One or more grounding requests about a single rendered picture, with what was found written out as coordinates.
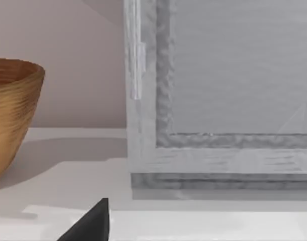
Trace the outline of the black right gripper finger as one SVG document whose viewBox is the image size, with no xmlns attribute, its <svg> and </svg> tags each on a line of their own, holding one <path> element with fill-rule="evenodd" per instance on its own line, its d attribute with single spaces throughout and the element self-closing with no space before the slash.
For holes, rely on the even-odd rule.
<svg viewBox="0 0 307 241">
<path fill-rule="evenodd" d="M 57 241 L 109 241 L 109 199 L 102 198 Z"/>
</svg>

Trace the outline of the brown woven basket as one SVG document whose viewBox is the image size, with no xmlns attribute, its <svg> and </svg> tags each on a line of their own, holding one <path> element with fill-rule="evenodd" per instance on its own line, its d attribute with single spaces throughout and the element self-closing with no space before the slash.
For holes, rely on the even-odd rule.
<svg viewBox="0 0 307 241">
<path fill-rule="evenodd" d="M 0 176 L 29 129 L 44 78 L 45 69 L 36 63 L 0 58 Z"/>
</svg>

